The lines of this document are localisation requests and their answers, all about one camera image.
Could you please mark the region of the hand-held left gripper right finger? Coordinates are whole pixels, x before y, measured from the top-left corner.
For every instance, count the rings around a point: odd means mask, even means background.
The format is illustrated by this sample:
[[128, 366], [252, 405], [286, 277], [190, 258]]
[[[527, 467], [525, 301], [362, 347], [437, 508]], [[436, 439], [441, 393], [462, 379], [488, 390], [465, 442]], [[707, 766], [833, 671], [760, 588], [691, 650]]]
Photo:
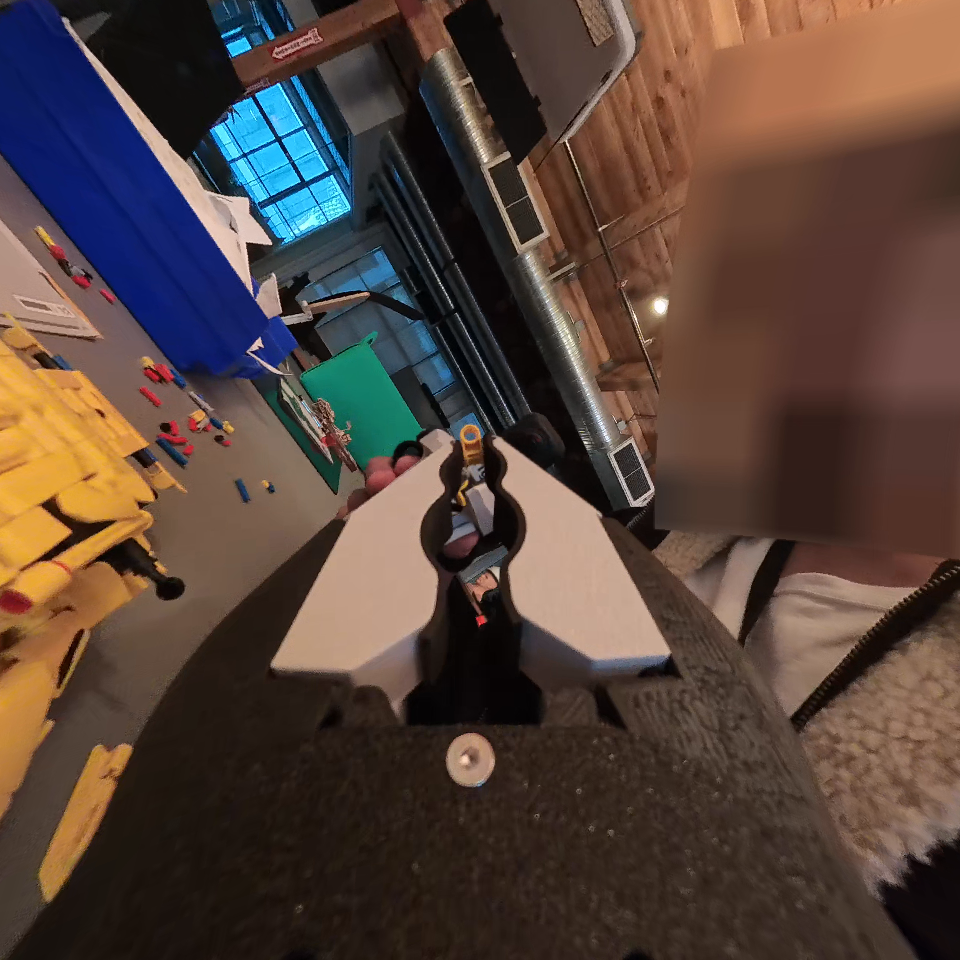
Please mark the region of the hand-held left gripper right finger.
[[598, 510], [503, 438], [496, 492], [518, 521], [503, 568], [534, 683], [601, 683], [665, 665], [670, 651]]

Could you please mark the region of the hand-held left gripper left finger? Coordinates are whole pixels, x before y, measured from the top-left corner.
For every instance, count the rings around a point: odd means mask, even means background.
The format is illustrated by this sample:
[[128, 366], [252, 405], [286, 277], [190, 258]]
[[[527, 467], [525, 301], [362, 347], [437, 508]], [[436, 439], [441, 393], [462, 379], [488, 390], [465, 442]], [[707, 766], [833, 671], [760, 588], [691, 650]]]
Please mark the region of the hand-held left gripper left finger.
[[446, 604], [441, 562], [452, 534], [450, 475], [462, 464], [420, 460], [328, 532], [337, 533], [270, 662], [278, 677], [380, 690], [401, 714], [444, 653], [421, 636]]

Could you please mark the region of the small yellow connector brick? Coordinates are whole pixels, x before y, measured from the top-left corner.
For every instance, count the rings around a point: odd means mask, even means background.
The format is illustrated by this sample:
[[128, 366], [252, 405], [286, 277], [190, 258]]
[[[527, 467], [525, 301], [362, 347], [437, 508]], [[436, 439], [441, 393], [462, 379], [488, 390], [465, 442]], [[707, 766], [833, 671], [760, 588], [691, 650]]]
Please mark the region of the small yellow connector brick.
[[471, 422], [462, 426], [459, 440], [462, 468], [455, 502], [457, 509], [462, 512], [468, 506], [467, 493], [486, 483], [486, 461], [484, 437], [478, 426]]

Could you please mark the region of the yellow brick model car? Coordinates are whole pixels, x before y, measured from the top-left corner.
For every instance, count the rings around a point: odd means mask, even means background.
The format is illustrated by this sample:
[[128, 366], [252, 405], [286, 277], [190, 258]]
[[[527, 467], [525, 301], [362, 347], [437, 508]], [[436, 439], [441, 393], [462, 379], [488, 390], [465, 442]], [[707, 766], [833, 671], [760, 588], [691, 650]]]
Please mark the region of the yellow brick model car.
[[150, 509], [186, 488], [82, 372], [4, 314], [1, 342], [1, 817], [92, 633], [148, 589], [185, 593]]

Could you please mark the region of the yellow pointed panel brick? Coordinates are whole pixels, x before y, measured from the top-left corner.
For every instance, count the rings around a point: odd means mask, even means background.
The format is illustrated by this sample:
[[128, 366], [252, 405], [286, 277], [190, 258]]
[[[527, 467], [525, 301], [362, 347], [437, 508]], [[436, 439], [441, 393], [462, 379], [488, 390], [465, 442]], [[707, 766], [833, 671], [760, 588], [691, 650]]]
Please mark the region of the yellow pointed panel brick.
[[42, 901], [49, 905], [65, 886], [98, 832], [135, 748], [96, 746], [78, 777], [38, 872]]

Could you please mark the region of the instruction booklet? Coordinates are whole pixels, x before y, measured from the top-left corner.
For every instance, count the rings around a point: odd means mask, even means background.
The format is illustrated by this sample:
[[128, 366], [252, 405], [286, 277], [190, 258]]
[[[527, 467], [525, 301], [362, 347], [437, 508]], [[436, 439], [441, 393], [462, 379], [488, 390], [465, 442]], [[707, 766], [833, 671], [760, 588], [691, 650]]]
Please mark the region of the instruction booklet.
[[1, 223], [2, 328], [97, 341], [102, 334], [6, 223]]

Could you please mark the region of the person's right hand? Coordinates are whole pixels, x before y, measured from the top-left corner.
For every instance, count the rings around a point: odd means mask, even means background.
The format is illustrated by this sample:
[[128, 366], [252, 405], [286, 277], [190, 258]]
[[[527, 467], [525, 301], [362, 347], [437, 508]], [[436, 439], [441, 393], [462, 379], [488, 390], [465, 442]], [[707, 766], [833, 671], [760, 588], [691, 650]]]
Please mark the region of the person's right hand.
[[391, 457], [372, 458], [365, 471], [365, 485], [349, 495], [336, 519], [346, 520], [349, 515], [412, 470], [420, 460], [421, 456], [417, 453], [407, 453], [395, 460]]

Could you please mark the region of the green plastic bin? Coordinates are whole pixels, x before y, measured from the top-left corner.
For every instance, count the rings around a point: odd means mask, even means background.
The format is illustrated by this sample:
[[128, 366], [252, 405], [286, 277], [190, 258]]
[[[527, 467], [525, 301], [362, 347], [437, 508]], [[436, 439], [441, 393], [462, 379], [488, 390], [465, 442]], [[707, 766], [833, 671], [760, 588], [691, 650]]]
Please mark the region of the green plastic bin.
[[373, 332], [299, 379], [314, 402], [326, 402], [334, 423], [350, 438], [348, 451], [361, 470], [414, 442], [422, 426], [375, 352]]

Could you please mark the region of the white air vent grille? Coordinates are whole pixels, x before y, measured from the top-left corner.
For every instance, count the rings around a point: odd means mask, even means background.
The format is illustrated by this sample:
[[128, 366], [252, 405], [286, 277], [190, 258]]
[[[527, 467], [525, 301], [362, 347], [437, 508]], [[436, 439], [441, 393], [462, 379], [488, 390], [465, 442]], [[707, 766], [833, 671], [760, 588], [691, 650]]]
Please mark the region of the white air vent grille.
[[654, 482], [636, 441], [625, 438], [607, 459], [630, 507], [646, 507], [655, 497]]
[[504, 150], [485, 162], [483, 174], [516, 253], [526, 255], [545, 242], [549, 228], [510, 152]]

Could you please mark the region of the wooden document stand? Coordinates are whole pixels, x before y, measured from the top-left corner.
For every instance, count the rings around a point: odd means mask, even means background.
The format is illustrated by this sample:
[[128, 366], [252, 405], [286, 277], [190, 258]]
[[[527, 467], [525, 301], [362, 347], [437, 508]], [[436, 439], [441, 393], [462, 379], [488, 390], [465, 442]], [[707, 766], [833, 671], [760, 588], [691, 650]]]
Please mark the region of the wooden document stand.
[[303, 316], [314, 323], [323, 323], [325, 318], [335, 317], [371, 299], [370, 291], [345, 292], [303, 302]]

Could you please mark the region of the black ceiling pipe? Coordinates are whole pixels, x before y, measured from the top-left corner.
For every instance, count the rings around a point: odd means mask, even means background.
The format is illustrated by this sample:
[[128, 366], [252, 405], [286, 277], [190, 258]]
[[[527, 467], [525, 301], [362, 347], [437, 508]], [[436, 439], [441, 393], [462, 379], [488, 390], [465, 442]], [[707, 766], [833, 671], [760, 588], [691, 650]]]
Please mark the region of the black ceiling pipe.
[[633, 329], [634, 337], [639, 345], [644, 364], [646, 366], [646, 369], [650, 375], [650, 378], [653, 384], [654, 391], [657, 395], [659, 395], [662, 390], [661, 382], [648, 348], [647, 340], [644, 335], [644, 330], [640, 321], [640, 316], [635, 306], [633, 305], [630, 299], [630, 296], [627, 294], [626, 280], [621, 275], [618, 269], [617, 262], [614, 258], [614, 252], [606, 238], [605, 226], [604, 224], [601, 223], [599, 219], [593, 197], [590, 194], [590, 191], [587, 187], [584, 175], [581, 171], [581, 167], [578, 163], [577, 157], [570, 143], [570, 139], [567, 138], [563, 140], [562, 145], [563, 145], [563, 150], [567, 156], [568, 163], [572, 169], [574, 179], [581, 192], [581, 195], [586, 204], [586, 208], [588, 210], [590, 219], [593, 223], [594, 232], [599, 241], [599, 244], [601, 247], [601, 253], [603, 258], [606, 261], [606, 265], [610, 272], [611, 279], [613, 281], [618, 299], [620, 301], [621, 306], [623, 307], [624, 311], [626, 312], [627, 316], [630, 319], [630, 324]]

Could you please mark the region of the pile of small coloured bricks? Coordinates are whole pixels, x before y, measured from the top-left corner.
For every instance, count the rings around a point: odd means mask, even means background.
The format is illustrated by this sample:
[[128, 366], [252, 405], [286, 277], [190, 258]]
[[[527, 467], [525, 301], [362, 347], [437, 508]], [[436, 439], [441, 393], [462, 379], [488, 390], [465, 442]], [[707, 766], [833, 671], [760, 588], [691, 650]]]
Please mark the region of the pile of small coloured bricks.
[[[111, 306], [121, 304], [119, 297], [91, 270], [70, 259], [63, 245], [52, 237], [48, 230], [37, 225], [33, 231], [70, 282], [79, 289], [95, 290]], [[156, 492], [173, 489], [185, 494], [186, 488], [162, 465], [153, 449], [159, 449], [178, 469], [184, 471], [196, 452], [195, 438], [209, 436], [219, 449], [228, 450], [234, 445], [236, 429], [229, 421], [218, 416], [214, 406], [198, 390], [193, 389], [174, 366], [157, 362], [150, 356], [141, 357], [138, 366], [141, 375], [150, 382], [149, 387], [139, 388], [139, 395], [153, 409], [163, 409], [164, 402], [157, 390], [167, 387], [179, 390], [194, 405], [186, 416], [184, 429], [174, 416], [170, 415], [158, 425], [153, 443], [148, 443], [131, 454], [131, 459], [146, 475]]]

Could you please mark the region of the blue plastic bin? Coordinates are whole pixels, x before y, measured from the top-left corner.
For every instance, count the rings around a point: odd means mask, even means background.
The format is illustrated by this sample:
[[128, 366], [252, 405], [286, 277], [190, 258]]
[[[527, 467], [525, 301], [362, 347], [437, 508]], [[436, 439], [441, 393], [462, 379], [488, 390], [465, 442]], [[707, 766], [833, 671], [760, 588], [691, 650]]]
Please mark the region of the blue plastic bin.
[[210, 226], [210, 194], [174, 177], [118, 84], [51, 2], [2, 9], [2, 157], [175, 367], [276, 374], [297, 346]]

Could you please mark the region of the silver ventilation duct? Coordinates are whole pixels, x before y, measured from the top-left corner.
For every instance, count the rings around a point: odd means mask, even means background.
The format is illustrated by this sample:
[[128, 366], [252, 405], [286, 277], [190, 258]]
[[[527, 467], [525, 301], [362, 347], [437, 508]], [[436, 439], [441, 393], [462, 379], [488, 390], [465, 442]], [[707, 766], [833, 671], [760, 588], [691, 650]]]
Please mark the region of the silver ventilation duct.
[[613, 454], [626, 444], [603, 400], [573, 321], [533, 250], [517, 252], [509, 237], [486, 168], [503, 150], [485, 125], [473, 80], [459, 54], [445, 48], [423, 69], [422, 99], [458, 174], [510, 292], [551, 375], [608, 498], [625, 499]]

